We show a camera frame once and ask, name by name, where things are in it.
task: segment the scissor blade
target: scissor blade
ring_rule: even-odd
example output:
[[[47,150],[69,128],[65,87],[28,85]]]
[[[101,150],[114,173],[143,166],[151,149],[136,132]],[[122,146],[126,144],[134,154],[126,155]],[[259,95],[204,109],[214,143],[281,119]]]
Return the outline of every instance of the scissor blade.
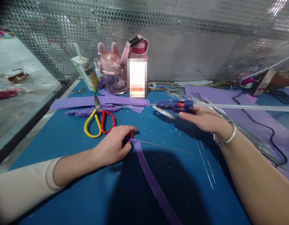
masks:
[[[94,94],[94,98],[95,98],[95,108],[96,108],[98,111],[100,111],[100,110],[102,109],[102,107],[101,107],[100,100],[99,100],[99,98],[98,98],[98,96],[97,96],[96,93]]]

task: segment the beige sleeve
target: beige sleeve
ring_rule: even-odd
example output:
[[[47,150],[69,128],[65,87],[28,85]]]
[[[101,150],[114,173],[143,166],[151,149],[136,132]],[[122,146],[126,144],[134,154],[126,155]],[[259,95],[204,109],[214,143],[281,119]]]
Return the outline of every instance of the beige sleeve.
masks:
[[[56,158],[0,174],[0,224],[8,224],[60,191],[53,180]]]

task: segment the blue work surface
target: blue work surface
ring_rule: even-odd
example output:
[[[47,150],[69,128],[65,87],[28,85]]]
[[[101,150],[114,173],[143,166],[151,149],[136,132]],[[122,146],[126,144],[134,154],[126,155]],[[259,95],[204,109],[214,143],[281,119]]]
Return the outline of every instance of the blue work surface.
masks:
[[[76,89],[83,86],[80,82]],[[69,97],[91,95],[93,92],[87,91]],[[155,103],[170,97],[164,92],[150,92],[148,99]],[[105,134],[97,139],[86,136],[83,126],[87,118],[66,116],[66,111],[54,113],[11,169],[93,148],[105,137]],[[141,114],[124,108],[114,116],[117,125],[136,126],[140,132],[136,139],[140,141],[181,149],[141,144],[153,174],[183,224],[250,224],[223,156],[213,146],[209,134],[179,118],[165,118],[151,107],[145,107]],[[108,116],[107,129],[111,123]],[[98,133],[96,122],[91,125],[91,133]],[[168,224],[168,221],[133,150],[122,162],[73,182],[23,216],[19,223]]]

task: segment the purple ribbon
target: purple ribbon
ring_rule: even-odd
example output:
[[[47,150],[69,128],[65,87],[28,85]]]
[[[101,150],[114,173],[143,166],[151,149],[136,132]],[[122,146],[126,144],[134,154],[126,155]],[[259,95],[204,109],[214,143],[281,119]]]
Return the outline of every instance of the purple ribbon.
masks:
[[[182,222],[178,218],[177,214],[175,213],[174,209],[172,208],[170,202],[167,200],[164,192],[162,191],[161,187],[159,186],[153,172],[151,171],[147,160],[145,159],[144,153],[141,149],[141,144],[139,140],[135,138],[130,138],[130,141],[134,143],[135,151],[138,157],[138,161],[140,163],[141,169],[144,172],[144,176],[160,206],[162,211],[164,212],[167,220],[170,224],[181,224]]]

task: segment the pink water bottle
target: pink water bottle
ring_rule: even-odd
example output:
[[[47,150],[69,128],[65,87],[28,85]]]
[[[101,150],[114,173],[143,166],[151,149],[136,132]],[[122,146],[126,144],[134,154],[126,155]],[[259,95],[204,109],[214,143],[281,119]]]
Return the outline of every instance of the pink water bottle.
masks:
[[[127,91],[127,74],[125,65],[121,63],[118,45],[113,42],[111,51],[107,51],[105,45],[100,42],[98,54],[100,55],[98,66],[103,74],[107,90],[115,95],[124,94]]]

